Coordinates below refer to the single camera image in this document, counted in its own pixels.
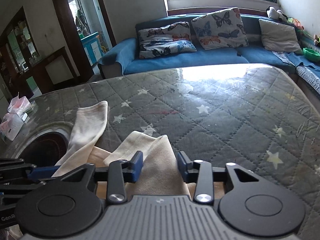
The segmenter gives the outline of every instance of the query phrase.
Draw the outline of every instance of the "wooden table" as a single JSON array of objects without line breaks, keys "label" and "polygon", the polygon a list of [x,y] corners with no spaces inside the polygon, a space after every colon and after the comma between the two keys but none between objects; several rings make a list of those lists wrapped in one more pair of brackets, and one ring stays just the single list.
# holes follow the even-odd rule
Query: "wooden table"
[{"label": "wooden table", "polygon": [[41,61],[33,65],[33,67],[29,68],[26,72],[18,75],[17,78],[20,80],[23,79],[25,81],[26,79],[33,77],[41,93],[43,94],[55,91],[54,84],[52,83],[52,80],[45,67],[60,56],[62,56],[65,62],[67,63],[67,66],[73,76],[75,84],[79,84],[77,74],[71,64],[65,47],[62,47],[56,50],[55,52],[51,53],[47,57],[43,58]]}]

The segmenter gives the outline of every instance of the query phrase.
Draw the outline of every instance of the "round hole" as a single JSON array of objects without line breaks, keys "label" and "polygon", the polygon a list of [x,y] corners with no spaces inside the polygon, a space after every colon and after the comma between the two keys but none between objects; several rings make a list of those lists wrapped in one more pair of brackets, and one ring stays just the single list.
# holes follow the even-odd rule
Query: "round hole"
[{"label": "round hole", "polygon": [[38,167],[53,166],[67,152],[68,141],[64,135],[49,132],[31,142],[20,154],[25,163]]}]

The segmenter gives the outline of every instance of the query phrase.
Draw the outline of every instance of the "wooden door frame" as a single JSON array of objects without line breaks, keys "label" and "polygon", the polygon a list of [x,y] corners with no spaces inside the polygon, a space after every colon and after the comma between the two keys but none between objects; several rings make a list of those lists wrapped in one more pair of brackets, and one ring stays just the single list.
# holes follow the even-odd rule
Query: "wooden door frame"
[{"label": "wooden door frame", "polygon": [[[71,14],[68,0],[52,0],[54,9],[57,14],[57,18],[66,40],[67,46],[70,50],[71,56],[76,64],[76,67],[80,74],[80,82],[87,82],[93,73],[91,64],[84,51],[84,47],[79,38],[76,25],[74,24],[73,16]],[[112,46],[116,45],[111,25],[108,19],[107,11],[104,6],[103,0],[98,0],[102,16],[104,18],[108,35]]]},{"label": "wooden door frame", "polygon": [[100,6],[100,10],[101,10],[101,14],[102,14],[102,17],[103,17],[103,20],[104,20],[104,24],[105,24],[105,26],[107,28],[107,32],[108,32],[108,35],[109,35],[109,39],[111,41],[111,45],[112,45],[112,47],[114,47],[114,46],[117,45],[117,43],[116,43],[115,36],[113,35],[113,31],[112,31],[112,28],[111,28],[111,24],[110,24],[110,21],[109,21],[109,17],[108,17],[108,13],[107,13],[106,7],[104,5],[103,0],[98,0],[98,3],[99,3],[99,6]]}]

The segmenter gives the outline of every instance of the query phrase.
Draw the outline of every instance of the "green bowl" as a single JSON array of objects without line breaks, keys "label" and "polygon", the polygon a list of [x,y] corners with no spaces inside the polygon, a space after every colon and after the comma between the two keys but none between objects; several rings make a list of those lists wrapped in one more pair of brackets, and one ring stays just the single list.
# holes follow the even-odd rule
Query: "green bowl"
[{"label": "green bowl", "polygon": [[320,54],[313,49],[304,48],[303,55],[312,62],[319,62],[320,61]]}]

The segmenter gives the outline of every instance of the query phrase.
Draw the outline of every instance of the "white pillow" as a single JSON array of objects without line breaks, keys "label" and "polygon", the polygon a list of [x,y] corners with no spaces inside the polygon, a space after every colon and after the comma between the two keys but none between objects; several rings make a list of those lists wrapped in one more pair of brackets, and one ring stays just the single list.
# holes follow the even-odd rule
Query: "white pillow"
[{"label": "white pillow", "polygon": [[176,22],[160,28],[139,30],[138,37],[140,59],[197,51],[191,41],[188,22]]},{"label": "white pillow", "polygon": [[192,19],[191,23],[204,49],[249,45],[237,7],[201,15]]},{"label": "white pillow", "polygon": [[261,41],[266,50],[303,54],[294,27],[262,19],[259,19],[259,23]]}]

